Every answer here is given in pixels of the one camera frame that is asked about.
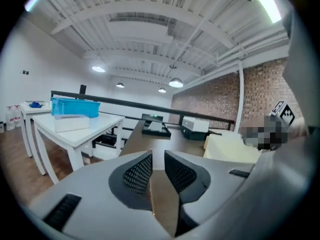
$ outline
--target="white table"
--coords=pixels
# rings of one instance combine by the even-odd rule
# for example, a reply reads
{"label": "white table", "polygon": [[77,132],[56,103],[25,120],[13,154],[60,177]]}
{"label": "white table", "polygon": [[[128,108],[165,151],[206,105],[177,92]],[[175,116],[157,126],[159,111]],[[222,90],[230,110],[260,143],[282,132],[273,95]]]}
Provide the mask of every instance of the white table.
{"label": "white table", "polygon": [[89,156],[92,157],[92,141],[102,135],[108,129],[111,129],[115,126],[117,126],[116,152],[117,155],[120,154],[122,124],[124,120],[123,116],[99,113],[98,117],[90,119],[90,128],[65,132],[55,132],[54,120],[55,119],[51,114],[43,114],[33,117],[35,137],[38,144],[39,152],[44,167],[46,168],[46,171],[48,172],[54,184],[58,183],[59,180],[50,163],[45,143],[40,133],[42,133],[44,136],[52,140],[60,147],[67,150],[73,171],[84,166],[81,149],[89,144],[91,148]]}
{"label": "white table", "polygon": [[51,112],[51,107],[48,106],[42,106],[41,108],[32,108],[24,103],[20,104],[20,115],[21,115],[21,131],[22,131],[22,137],[23,137],[23,142],[24,146],[26,149],[26,153],[28,157],[34,157],[35,163],[39,168],[39,171],[42,175],[45,175],[46,172],[40,162],[36,146],[35,146],[35,141],[34,137],[32,134],[32,129],[31,129],[31,119],[35,115],[42,115],[42,114],[49,114]]}

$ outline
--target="black device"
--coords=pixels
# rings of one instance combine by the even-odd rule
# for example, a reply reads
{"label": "black device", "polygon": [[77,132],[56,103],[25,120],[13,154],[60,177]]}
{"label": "black device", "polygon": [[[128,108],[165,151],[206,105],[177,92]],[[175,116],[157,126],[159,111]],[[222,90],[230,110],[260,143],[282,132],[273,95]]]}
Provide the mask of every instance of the black device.
{"label": "black device", "polygon": [[152,136],[159,136],[159,137],[171,137],[171,132],[167,129],[166,125],[162,123],[162,129],[160,131],[158,130],[150,130],[149,126],[152,122],[151,121],[145,121],[144,126],[142,128],[142,134],[145,135],[152,135]]}
{"label": "black device", "polygon": [[162,122],[164,120],[164,117],[163,116],[158,116],[156,114],[154,115],[151,115],[151,114],[142,114],[142,119],[146,120],[146,121],[159,121],[159,122]]}

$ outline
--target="table leg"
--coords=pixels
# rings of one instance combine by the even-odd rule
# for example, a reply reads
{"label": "table leg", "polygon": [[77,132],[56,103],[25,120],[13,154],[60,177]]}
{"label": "table leg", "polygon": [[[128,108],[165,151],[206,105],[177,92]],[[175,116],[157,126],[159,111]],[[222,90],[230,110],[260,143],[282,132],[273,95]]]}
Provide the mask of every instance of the table leg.
{"label": "table leg", "polygon": [[26,153],[28,154],[28,157],[32,157],[29,142],[27,139],[27,133],[26,133],[26,126],[25,126],[25,121],[24,121],[24,114],[20,111],[20,117],[21,117],[21,131],[22,131],[22,138],[24,142],[24,146],[26,149]]}
{"label": "table leg", "polygon": [[93,157],[94,156],[94,145],[92,141],[89,141],[89,157]]}
{"label": "table leg", "polygon": [[30,144],[30,148],[31,148],[31,153],[34,157],[35,163],[38,166],[38,169],[40,171],[40,173],[42,175],[45,175],[46,172],[41,164],[41,161],[39,159],[37,150],[36,150],[36,146],[35,146],[35,141],[34,141],[34,136],[32,134],[32,129],[31,129],[31,117],[30,116],[26,116],[25,117],[25,124],[26,124],[26,135],[28,137],[29,140],[29,144]]}
{"label": "table leg", "polygon": [[118,124],[118,128],[116,130],[116,155],[117,156],[119,156],[121,152],[122,124],[123,124],[123,120]]}
{"label": "table leg", "polygon": [[73,171],[85,166],[84,161],[82,160],[81,148],[73,148],[72,146],[69,146],[66,150],[68,151]]}
{"label": "table leg", "polygon": [[58,178],[55,174],[55,171],[50,163],[44,140],[42,139],[40,132],[39,132],[36,125],[34,125],[34,131],[35,131],[36,142],[38,144],[40,156],[43,161],[44,167],[45,167],[46,171],[48,172],[50,179],[53,181],[53,183],[57,184],[59,182],[59,180],[58,180]]}

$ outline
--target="white device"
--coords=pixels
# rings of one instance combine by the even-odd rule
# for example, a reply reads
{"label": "white device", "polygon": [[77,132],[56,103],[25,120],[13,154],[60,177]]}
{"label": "white device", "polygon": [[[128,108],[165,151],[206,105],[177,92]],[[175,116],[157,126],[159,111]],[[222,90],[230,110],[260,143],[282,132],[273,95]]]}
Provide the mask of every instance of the white device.
{"label": "white device", "polygon": [[196,119],[194,117],[185,116],[182,125],[192,132],[207,133],[209,129],[209,121]]}
{"label": "white device", "polygon": [[54,116],[56,133],[89,128],[89,117],[82,114],[60,114]]}
{"label": "white device", "polygon": [[281,118],[288,127],[293,123],[293,121],[296,118],[294,112],[289,107],[289,105],[282,100],[280,100],[275,105],[275,107],[271,110],[270,115]]}
{"label": "white device", "polygon": [[162,122],[151,122],[148,130],[150,131],[157,131],[157,132],[161,132],[162,130]]}

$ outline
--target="mesh vent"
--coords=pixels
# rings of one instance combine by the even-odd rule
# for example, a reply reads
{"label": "mesh vent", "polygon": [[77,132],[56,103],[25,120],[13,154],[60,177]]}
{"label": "mesh vent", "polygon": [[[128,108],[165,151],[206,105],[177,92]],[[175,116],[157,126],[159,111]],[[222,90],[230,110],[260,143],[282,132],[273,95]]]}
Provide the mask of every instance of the mesh vent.
{"label": "mesh vent", "polygon": [[250,175],[250,172],[232,169],[231,171],[229,171],[229,174],[232,174],[232,175],[235,175],[238,177],[242,177],[242,178],[248,178]]}
{"label": "mesh vent", "polygon": [[80,196],[70,193],[66,194],[43,221],[52,228],[61,231],[78,206],[80,200]]}
{"label": "mesh vent", "polygon": [[123,181],[132,192],[144,196],[147,193],[147,185],[151,174],[152,156],[149,155],[126,170],[123,175]]}
{"label": "mesh vent", "polygon": [[164,156],[164,163],[165,173],[178,194],[197,179],[197,173],[193,169],[185,166],[170,155]]}

